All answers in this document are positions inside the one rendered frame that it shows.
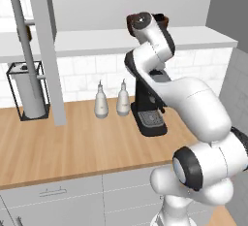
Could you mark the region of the large brown bowl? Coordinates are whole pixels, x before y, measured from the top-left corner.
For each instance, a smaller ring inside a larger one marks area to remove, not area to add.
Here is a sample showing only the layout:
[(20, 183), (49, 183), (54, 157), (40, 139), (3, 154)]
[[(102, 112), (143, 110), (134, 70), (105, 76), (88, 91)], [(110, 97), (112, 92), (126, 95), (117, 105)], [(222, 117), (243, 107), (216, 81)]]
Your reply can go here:
[(166, 29), (170, 20), (164, 14), (151, 14), (149, 12), (141, 12), (126, 17), (128, 31), (133, 37), (135, 37), (136, 30), (145, 29), (152, 21), (155, 21), (159, 26)]

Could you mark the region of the black coffee machine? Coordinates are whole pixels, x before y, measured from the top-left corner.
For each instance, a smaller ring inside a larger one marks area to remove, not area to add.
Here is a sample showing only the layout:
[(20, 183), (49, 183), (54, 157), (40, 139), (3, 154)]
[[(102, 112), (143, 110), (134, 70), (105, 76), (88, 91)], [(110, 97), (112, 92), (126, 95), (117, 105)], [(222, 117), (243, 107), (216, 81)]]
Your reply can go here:
[(139, 131), (145, 137), (167, 134), (168, 128), (161, 115), (159, 103), (139, 78), (136, 78), (135, 101), (131, 104), (131, 110)]

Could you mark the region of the wide grey cabinet door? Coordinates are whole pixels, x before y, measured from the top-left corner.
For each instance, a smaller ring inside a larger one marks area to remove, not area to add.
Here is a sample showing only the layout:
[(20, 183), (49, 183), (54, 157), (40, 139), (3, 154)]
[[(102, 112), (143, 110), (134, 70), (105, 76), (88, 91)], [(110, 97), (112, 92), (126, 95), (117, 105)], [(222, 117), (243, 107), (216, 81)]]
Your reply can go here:
[(55, 51), (56, 23), (52, 0), (30, 0), (46, 83), (56, 126), (66, 124), (66, 114)]

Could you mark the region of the small brown bowl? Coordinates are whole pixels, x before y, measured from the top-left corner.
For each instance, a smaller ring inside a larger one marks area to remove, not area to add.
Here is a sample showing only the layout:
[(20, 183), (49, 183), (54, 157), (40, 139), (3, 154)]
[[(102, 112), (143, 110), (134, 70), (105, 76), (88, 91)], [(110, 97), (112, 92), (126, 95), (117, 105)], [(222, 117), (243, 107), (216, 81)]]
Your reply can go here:
[(23, 31), (23, 34), (19, 33), (18, 28), (16, 29), (17, 35), (18, 35), (18, 40), (21, 42), (23, 35), (25, 34), (28, 41), (31, 42), (32, 41), (32, 34), (31, 34), (31, 30), (30, 27), (28, 25), (25, 26), (25, 30)]

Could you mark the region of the plain grey drawer front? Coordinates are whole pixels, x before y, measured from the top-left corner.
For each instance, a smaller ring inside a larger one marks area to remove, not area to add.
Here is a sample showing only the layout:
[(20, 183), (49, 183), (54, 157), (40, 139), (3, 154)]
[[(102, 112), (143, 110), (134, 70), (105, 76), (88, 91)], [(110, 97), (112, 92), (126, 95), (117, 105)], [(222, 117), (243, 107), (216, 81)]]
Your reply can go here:
[(103, 175), (106, 226), (149, 226), (163, 198), (150, 185), (154, 167)]

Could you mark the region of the narrow grey cabinet door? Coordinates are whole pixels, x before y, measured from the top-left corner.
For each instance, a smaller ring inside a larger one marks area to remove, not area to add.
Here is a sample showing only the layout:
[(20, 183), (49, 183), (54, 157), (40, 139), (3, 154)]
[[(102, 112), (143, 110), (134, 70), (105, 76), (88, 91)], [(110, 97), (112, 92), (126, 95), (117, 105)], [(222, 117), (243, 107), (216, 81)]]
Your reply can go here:
[[(16, 28), (18, 28), (20, 34), (23, 34), (24, 33), (23, 31), (25, 30), (25, 26), (27, 24), (23, 16), (20, 0), (11, 0), (11, 3), (12, 3), (13, 10), (14, 10)], [(37, 73), (36, 73), (34, 59), (33, 59), (32, 51), (30, 47), (30, 42), (28, 41), (25, 34), (23, 35), (23, 38), (20, 43), (22, 46), (25, 63), (27, 65), (30, 82), (33, 86), (35, 86), (36, 81), (38, 81)]]

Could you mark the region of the grey cabinet block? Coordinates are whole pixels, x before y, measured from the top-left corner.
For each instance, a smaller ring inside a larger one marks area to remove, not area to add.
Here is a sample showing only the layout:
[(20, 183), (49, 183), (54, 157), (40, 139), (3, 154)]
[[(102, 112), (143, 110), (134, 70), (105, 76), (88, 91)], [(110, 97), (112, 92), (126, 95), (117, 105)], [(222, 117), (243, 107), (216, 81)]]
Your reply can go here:
[(248, 0), (210, 0), (207, 27), (238, 41), (248, 53)]

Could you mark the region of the white paper towel roll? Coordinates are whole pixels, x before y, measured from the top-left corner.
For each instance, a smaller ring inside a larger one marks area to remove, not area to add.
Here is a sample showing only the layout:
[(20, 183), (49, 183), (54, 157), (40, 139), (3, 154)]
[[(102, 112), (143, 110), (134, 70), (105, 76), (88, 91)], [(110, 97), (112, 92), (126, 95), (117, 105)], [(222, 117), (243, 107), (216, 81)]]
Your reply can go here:
[(38, 118), (46, 113), (41, 84), (36, 81), (33, 86), (27, 72), (15, 76), (16, 86), (25, 115), (28, 118)]

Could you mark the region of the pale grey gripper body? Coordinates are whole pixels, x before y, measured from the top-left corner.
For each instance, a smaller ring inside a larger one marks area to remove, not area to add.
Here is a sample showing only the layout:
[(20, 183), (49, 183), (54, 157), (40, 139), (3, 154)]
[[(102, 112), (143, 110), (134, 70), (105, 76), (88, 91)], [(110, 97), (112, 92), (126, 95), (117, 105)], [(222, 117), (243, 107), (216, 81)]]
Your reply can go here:
[(150, 77), (156, 82), (168, 82), (171, 78), (164, 70), (152, 70), (149, 72)]

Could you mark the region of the white shelf slab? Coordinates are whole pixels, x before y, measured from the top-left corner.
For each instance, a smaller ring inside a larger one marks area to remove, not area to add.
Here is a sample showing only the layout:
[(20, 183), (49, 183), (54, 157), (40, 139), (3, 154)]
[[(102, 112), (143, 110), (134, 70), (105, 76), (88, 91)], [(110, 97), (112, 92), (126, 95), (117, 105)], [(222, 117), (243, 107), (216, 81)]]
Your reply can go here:
[[(169, 27), (177, 50), (236, 48), (238, 41), (206, 26)], [(57, 57), (126, 53), (139, 45), (127, 29), (59, 31), (55, 39)], [(16, 32), (0, 33), (0, 63), (22, 62)]]

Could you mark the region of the white bottle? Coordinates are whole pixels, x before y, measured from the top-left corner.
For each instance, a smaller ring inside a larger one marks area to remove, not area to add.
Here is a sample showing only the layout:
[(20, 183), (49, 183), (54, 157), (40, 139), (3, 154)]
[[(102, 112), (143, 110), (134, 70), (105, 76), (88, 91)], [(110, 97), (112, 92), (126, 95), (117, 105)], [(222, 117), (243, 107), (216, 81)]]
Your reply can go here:
[(108, 101), (101, 82), (99, 82), (98, 84), (98, 92), (95, 99), (94, 113), (100, 119), (106, 118), (109, 114)]
[(126, 82), (123, 81), (121, 83), (121, 89), (118, 93), (116, 111), (120, 116), (126, 116), (129, 114), (130, 108), (129, 93), (126, 89)]

